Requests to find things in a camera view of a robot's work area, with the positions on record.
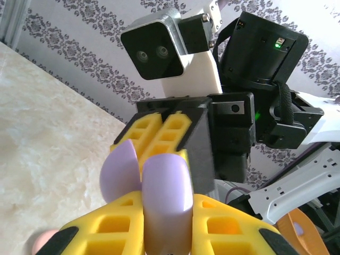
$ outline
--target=beige countertop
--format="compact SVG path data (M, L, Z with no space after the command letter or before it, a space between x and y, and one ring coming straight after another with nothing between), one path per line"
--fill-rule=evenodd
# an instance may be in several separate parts
M0 254L104 204L99 172L123 128L0 44Z

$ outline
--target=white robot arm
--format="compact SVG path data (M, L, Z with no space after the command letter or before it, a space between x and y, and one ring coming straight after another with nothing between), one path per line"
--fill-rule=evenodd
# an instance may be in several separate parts
M337 188L340 188L340 151L329 146L295 172L250 192L248 202L255 214L274 225L291 210Z
M311 107L321 108L324 115L312 128L302 144L340 142L340 104L335 99L298 92L297 96Z

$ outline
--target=pink object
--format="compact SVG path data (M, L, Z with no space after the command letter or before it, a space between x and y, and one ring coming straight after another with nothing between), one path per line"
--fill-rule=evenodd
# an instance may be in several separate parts
M51 237L57 233L59 230L49 230L44 233L42 233L37 240L35 241L33 247L32 247L32 255L36 255L37 252L48 242L48 240L51 239Z
M188 255L193 193L185 160L175 154L149 158L143 166L142 198L147 255Z
M99 179L101 193L107 203L141 190L138 159L131 140L123 142L108 155Z

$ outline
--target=black cable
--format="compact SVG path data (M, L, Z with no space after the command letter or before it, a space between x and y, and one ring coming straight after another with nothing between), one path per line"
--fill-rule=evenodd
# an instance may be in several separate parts
M264 185L260 187L260 189L263 189L265 187L268 187L269 185L272 185L273 183L280 180L283 176L286 174L289 174L292 169L294 169L298 164L303 162L306 158L311 156L313 153L318 151L320 148L322 148L326 142L316 142L312 144L311 147L309 147L307 150L305 150L302 154L300 154L293 162L291 162L288 166L286 166L283 170L275 174L272 178L270 178Z
M292 94L287 84L274 82L279 88L280 95L280 122L285 125L293 125L294 112L292 106Z

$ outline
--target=yellow foam pad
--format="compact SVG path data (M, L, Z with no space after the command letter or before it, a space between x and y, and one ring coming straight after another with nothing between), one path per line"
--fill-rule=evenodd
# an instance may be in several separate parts
M185 149L176 151L176 148L191 123L192 121L187 115L181 112L169 115L164 123L160 113L145 115L132 123L119 143L110 147L110 151L113 151L122 142L131 139L136 150L141 176L145 161L157 154L173 153L179 155L185 159L189 167L187 151Z
M145 255L141 196L131 192L63 226L79 231L62 255Z
M275 255L259 229L273 226L205 195L194 195L191 255Z

